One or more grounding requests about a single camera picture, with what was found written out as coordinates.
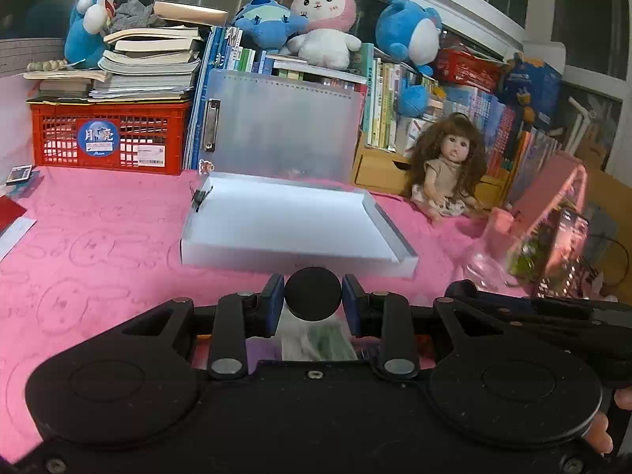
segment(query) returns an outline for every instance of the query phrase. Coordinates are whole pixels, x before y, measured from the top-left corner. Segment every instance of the wooden drawer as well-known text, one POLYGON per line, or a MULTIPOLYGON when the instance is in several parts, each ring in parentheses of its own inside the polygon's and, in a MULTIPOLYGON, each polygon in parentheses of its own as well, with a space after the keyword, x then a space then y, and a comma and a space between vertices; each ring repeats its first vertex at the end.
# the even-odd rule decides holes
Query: wooden drawer
POLYGON ((354 182, 380 192, 402 194, 406 188, 406 173, 409 168, 408 164, 388 156, 363 154, 354 182))

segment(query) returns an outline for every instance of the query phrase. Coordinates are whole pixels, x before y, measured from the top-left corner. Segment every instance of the drawer handle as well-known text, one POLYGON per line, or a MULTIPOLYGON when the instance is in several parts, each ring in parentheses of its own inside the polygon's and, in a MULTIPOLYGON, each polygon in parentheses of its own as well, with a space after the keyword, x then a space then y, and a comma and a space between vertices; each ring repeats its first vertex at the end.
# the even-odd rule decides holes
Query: drawer handle
POLYGON ((407 164, 406 162, 398 162, 397 160, 393 160, 393 164, 395 164, 395 167, 397 167, 397 169, 399 169, 400 171, 410 171, 410 164, 407 164))

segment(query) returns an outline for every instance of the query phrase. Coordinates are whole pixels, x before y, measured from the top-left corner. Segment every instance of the stuffed animal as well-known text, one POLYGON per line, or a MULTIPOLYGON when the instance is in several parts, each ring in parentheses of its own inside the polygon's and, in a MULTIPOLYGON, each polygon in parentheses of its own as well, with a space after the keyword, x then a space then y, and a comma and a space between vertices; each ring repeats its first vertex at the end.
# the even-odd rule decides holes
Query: stuffed animal
POLYGON ((70 29, 64 55, 68 62, 81 62, 79 68, 96 68, 107 49, 100 32, 115 13, 110 0, 78 0, 70 14, 70 29))
POLYGON ((362 42, 346 32, 356 19, 354 0, 294 0, 292 12, 309 19, 307 33, 290 39, 281 53, 294 53, 312 66, 345 69, 349 51, 362 42))
POLYGON ((267 52, 278 52, 288 37, 307 24, 305 16, 292 14, 274 0, 252 0, 233 19, 233 26, 251 35, 255 44, 267 52))
POLYGON ((438 12, 424 9, 410 0, 388 0, 375 26, 378 48, 405 62, 412 60, 420 73, 432 76, 432 62, 438 52, 442 23, 438 12))

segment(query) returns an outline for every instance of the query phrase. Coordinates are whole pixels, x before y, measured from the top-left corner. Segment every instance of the blue and white plush toy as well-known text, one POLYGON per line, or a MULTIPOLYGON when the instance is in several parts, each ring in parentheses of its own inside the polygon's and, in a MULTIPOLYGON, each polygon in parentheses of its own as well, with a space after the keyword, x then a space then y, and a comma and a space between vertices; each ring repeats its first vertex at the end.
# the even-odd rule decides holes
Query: blue and white plush toy
POLYGON ((107 45, 100 32, 115 13, 110 0, 78 0, 70 13, 70 28, 64 46, 64 56, 79 68, 96 68, 107 45))
POLYGON ((252 0, 233 19, 233 26, 251 35, 255 44, 268 52, 278 52, 290 36, 308 23, 306 17, 292 14, 274 0, 252 0))
POLYGON ((410 0, 388 1, 375 27, 378 48, 400 62, 412 60, 420 73, 432 76, 428 63, 437 56, 440 15, 410 0))

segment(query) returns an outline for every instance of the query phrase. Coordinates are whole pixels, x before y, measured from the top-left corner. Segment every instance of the screw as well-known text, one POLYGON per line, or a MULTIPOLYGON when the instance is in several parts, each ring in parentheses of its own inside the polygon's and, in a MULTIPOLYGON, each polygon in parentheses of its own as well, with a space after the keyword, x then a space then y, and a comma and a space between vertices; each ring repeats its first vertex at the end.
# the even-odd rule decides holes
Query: screw
POLYGON ((51 474, 63 474, 66 472, 66 464, 59 458, 51 458, 46 462, 46 470, 51 474))
POLYGON ((584 462, 579 458, 571 458, 564 464, 565 474, 579 474, 584 469, 584 462))

